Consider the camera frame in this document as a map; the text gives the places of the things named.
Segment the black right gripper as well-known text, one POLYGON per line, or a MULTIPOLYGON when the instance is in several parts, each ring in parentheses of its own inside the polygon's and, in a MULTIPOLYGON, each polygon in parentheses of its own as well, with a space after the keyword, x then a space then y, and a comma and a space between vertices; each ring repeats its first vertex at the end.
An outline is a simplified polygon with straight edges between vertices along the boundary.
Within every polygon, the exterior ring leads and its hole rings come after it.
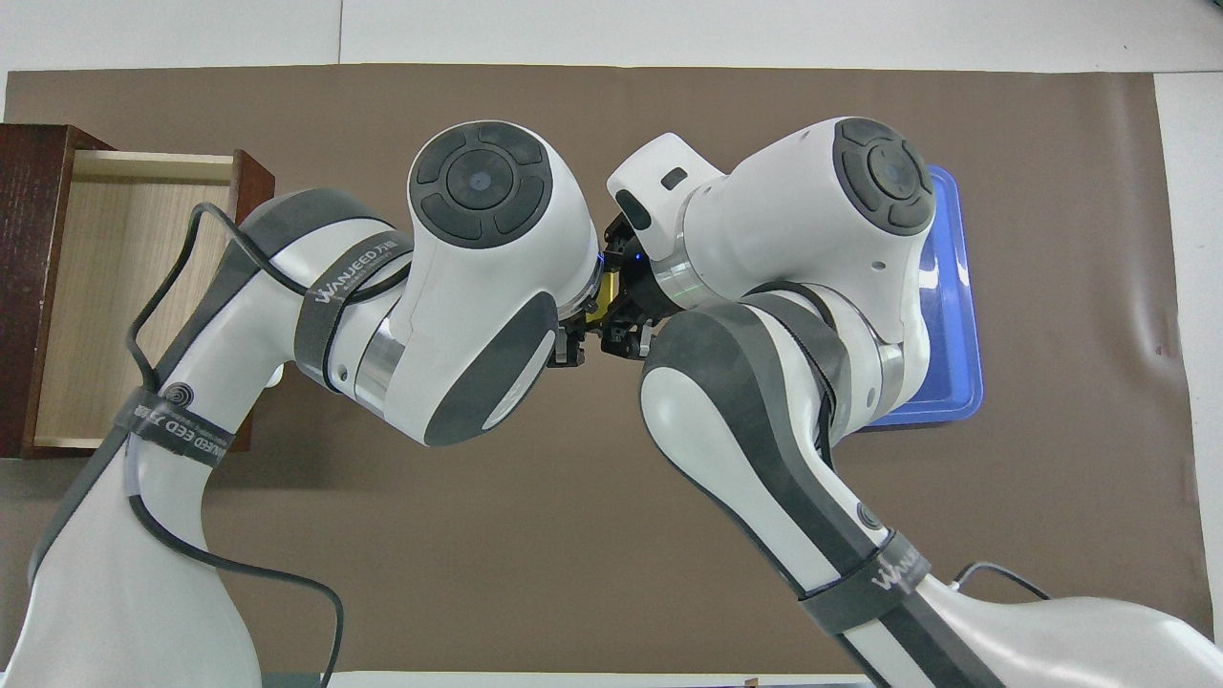
MULTIPOLYGON (((660 290, 654 266, 625 215, 616 215, 607 227, 604 258, 608 274, 616 277, 616 288, 609 288, 612 304, 607 310, 609 321, 600 328, 600 349, 629 360, 646 360, 656 321, 684 309, 660 290)), ((585 319, 560 323, 553 349, 554 369, 585 364, 586 331, 585 319)))

